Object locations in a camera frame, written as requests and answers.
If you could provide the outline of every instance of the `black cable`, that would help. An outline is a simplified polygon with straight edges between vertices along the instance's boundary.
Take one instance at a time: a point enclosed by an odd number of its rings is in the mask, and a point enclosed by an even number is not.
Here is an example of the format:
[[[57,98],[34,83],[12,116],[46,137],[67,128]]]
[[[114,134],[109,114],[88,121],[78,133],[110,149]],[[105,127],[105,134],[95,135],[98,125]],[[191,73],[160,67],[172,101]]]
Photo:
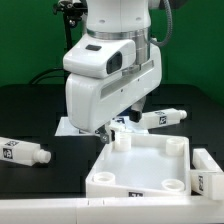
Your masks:
[[[72,49],[73,44],[72,44],[72,34],[71,34],[71,28],[68,23],[67,15],[63,14],[63,20],[64,20],[64,26],[65,26],[65,36],[66,36],[66,50],[69,51]]]
[[[36,75],[34,78],[32,78],[29,81],[29,85],[34,84],[36,82],[36,80],[38,80],[39,78],[43,77],[44,75],[52,73],[52,72],[57,72],[57,71],[64,71],[64,69],[63,68],[51,68],[51,69],[48,69],[46,71],[43,71],[43,72],[39,73],[38,75]]]
[[[163,41],[161,42],[157,42],[154,39],[150,39],[150,42],[158,47],[163,47],[165,45],[167,45],[167,43],[169,42],[169,40],[171,39],[172,33],[173,33],[173,17],[172,17],[172,11],[170,8],[170,3],[169,0],[163,0],[164,5],[165,5],[165,10],[166,10],[166,16],[167,16],[167,33],[166,33],[166,37]]]
[[[39,80],[37,80],[35,83],[33,83],[34,85],[37,85],[39,82],[41,82],[44,79],[51,79],[51,78],[64,78],[64,75],[52,75],[52,76],[45,76],[45,77],[41,77]]]

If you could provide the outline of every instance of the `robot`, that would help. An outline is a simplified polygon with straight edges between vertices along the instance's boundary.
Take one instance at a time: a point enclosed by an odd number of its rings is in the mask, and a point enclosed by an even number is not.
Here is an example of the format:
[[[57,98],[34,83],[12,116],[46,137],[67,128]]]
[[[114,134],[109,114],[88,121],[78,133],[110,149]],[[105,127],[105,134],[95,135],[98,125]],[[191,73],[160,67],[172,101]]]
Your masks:
[[[170,1],[173,8],[185,1]],[[64,56],[64,69],[71,72],[66,84],[71,124],[113,140],[107,125],[131,108],[130,120],[139,122],[145,96],[161,82],[159,47],[172,35],[168,0],[87,0],[86,34]],[[165,8],[168,30],[164,41],[150,37],[149,8]]]

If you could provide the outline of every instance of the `green wall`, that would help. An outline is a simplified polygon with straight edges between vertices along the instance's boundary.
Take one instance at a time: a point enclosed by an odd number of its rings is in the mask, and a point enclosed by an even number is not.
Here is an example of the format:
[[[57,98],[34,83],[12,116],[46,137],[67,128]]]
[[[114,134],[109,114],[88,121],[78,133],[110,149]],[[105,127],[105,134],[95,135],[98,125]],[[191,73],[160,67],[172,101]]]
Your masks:
[[[37,73],[62,66],[65,37],[56,0],[4,1],[0,8],[0,86],[27,83]],[[224,1],[189,0],[173,11],[174,34],[162,48],[163,83],[198,86],[224,105]],[[152,33],[166,33],[164,11],[151,11]]]
[[[174,32],[162,48],[163,83],[199,87],[224,105],[224,1],[189,0],[173,12]],[[163,39],[164,12],[152,11],[152,33]]]

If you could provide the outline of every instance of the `black table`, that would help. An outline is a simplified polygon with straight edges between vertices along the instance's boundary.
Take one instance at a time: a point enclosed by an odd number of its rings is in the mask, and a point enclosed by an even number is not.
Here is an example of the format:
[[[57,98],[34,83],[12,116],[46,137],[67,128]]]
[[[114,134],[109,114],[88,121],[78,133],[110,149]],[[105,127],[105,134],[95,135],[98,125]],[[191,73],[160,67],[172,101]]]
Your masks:
[[[224,108],[196,87],[161,85],[147,96],[144,111],[167,108],[186,110],[188,117],[149,132],[188,137],[191,154],[194,148],[206,148],[224,168]],[[85,178],[103,144],[94,136],[55,137],[66,115],[63,85],[0,88],[0,136],[38,143],[52,153],[49,164],[33,167],[0,161],[0,199],[85,196]]]

